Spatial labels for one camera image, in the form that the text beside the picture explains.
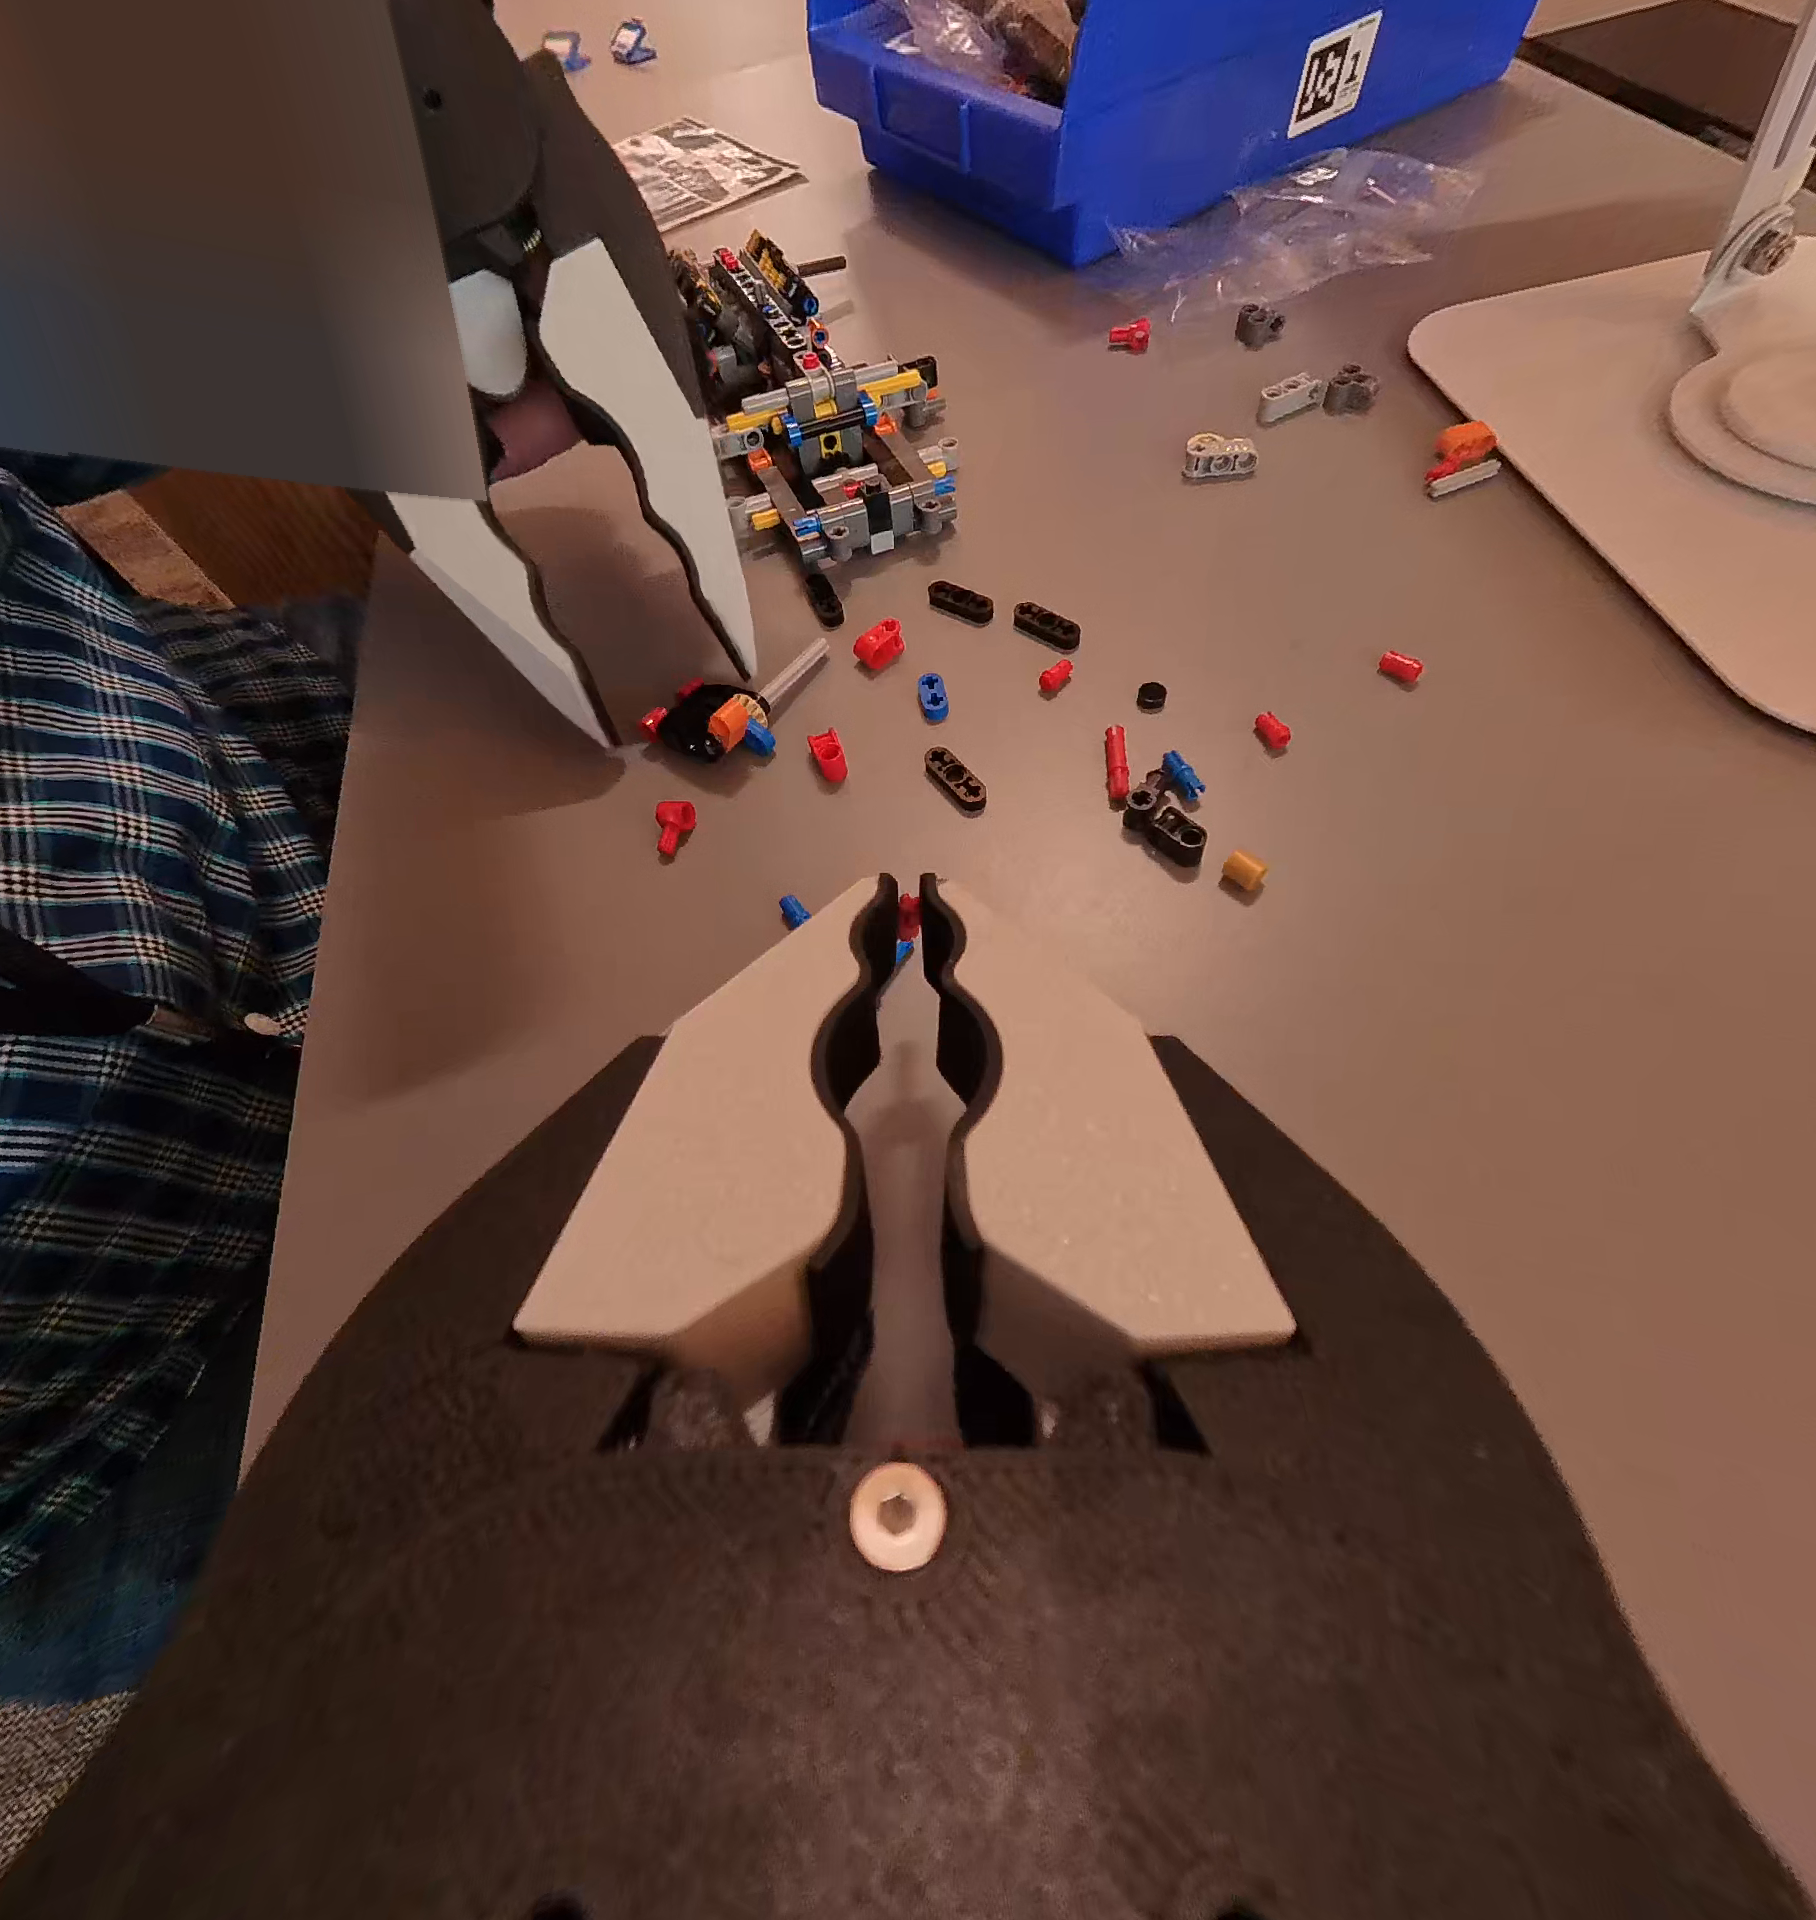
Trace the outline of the crumpled clear plastic bag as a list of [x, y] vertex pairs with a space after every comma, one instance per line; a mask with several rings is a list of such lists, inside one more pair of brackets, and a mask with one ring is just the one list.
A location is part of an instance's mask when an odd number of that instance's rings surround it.
[[1483, 173], [1378, 149], [1310, 157], [1173, 228], [1110, 228], [1103, 276], [1170, 325], [1235, 326], [1357, 275], [1423, 266], [1465, 224]]

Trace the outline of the printed parts leaflet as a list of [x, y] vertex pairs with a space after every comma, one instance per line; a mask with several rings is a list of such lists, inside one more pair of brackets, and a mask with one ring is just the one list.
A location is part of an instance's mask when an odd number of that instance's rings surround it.
[[616, 140], [614, 152], [661, 235], [805, 180], [797, 163], [685, 115]]

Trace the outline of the black lego pin connector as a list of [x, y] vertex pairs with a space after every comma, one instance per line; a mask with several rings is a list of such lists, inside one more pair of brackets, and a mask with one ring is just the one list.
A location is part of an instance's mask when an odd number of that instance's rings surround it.
[[1180, 871], [1196, 871], [1208, 849], [1208, 828], [1183, 803], [1165, 769], [1153, 769], [1122, 803], [1123, 830]]

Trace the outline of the blue bin with white tag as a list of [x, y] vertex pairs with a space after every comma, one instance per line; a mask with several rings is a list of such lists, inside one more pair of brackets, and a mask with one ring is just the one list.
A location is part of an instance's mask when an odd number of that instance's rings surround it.
[[898, 46], [902, 4], [805, 9], [818, 100], [870, 168], [1066, 267], [1496, 83], [1529, 3], [1097, 3], [1066, 104]]

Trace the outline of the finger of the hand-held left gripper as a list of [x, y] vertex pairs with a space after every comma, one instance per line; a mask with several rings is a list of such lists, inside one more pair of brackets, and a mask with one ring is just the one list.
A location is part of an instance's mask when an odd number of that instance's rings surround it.
[[529, 378], [568, 400], [583, 445], [619, 451], [642, 517], [681, 557], [691, 596], [742, 678], [757, 669], [752, 598], [712, 449], [700, 391], [687, 391], [669, 349], [685, 344], [675, 285], [665, 338], [640, 310], [603, 240], [529, 254], [541, 266]]
[[548, 708], [595, 745], [616, 746], [618, 729], [591, 672], [557, 631], [540, 573], [491, 503], [391, 493], [389, 511], [417, 571]]

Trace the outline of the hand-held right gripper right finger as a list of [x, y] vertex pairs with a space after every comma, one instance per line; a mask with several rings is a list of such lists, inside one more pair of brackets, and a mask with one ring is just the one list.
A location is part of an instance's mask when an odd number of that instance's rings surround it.
[[1296, 1336], [1267, 1262], [1147, 1033], [1007, 914], [921, 876], [943, 1148], [942, 1277], [964, 1433], [1168, 1361]]

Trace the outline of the person's plaid shirt torso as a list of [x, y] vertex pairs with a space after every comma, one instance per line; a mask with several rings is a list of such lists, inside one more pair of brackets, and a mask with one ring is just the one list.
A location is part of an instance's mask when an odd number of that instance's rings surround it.
[[199, 611], [0, 449], [0, 1701], [129, 1693], [241, 1477], [355, 601]]

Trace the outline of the person's left hand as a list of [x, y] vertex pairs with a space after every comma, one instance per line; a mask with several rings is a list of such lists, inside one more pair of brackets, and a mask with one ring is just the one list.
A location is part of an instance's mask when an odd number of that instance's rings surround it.
[[534, 378], [515, 398], [480, 407], [480, 424], [490, 486], [529, 474], [585, 440], [559, 390]]

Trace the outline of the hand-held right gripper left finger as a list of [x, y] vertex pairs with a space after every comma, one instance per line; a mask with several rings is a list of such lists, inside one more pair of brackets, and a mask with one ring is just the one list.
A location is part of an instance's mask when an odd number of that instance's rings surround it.
[[782, 1441], [839, 1441], [872, 1353], [848, 1104], [878, 1062], [898, 882], [850, 887], [660, 1040], [519, 1307], [540, 1349], [714, 1372]]

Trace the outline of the grey black lego chassis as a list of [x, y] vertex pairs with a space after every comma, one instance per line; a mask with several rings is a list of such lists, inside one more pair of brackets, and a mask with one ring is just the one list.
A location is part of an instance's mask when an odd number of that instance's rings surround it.
[[955, 526], [960, 445], [938, 435], [940, 367], [837, 348], [822, 283], [843, 256], [794, 260], [753, 230], [669, 266], [742, 548], [780, 543], [807, 585], [827, 585]]

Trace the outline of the small orange blue lego assembly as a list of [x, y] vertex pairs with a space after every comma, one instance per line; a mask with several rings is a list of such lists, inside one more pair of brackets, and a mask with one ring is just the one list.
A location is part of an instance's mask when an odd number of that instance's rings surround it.
[[774, 721], [829, 660], [829, 639], [813, 641], [762, 687], [691, 683], [665, 708], [640, 718], [642, 738], [699, 764], [718, 764], [734, 751], [757, 759], [777, 755]]

